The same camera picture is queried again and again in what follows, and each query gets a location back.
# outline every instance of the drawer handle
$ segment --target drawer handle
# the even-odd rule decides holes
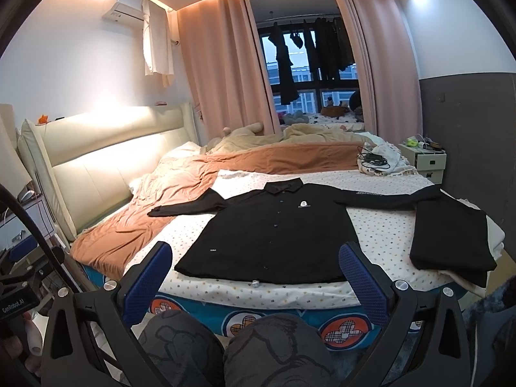
[[[12,239],[11,241],[13,243],[15,242],[21,242],[22,238],[23,238],[23,235],[25,234],[25,230],[21,230],[20,231],[20,234],[18,234],[14,239]]]

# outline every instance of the pink curtain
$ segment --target pink curtain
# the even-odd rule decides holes
[[[417,66],[396,0],[337,0],[369,132],[397,144],[422,132]]]
[[[280,131],[249,0],[203,0],[180,9],[177,22],[188,82],[210,138],[223,128],[262,122]]]

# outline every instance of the cream leather headboard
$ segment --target cream leather headboard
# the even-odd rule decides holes
[[[25,120],[22,161],[69,241],[131,199],[128,183],[197,132],[189,103],[83,113],[46,125]]]

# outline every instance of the metal screw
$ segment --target metal screw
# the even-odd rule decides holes
[[[443,288],[443,294],[447,297],[453,297],[453,290],[451,288],[445,287]]]
[[[409,284],[407,284],[405,281],[402,281],[401,279],[396,281],[394,283],[394,286],[398,288],[400,291],[406,291],[409,289]]]
[[[113,291],[116,287],[117,287],[117,281],[110,280],[104,284],[104,289],[106,291]]]
[[[66,297],[68,295],[68,288],[63,287],[58,292],[57,295],[60,297]]]

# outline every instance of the gray pants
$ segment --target gray pants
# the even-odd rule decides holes
[[[224,351],[198,320],[168,310],[150,320],[138,341],[173,387],[339,385],[317,330],[290,314],[256,320]]]

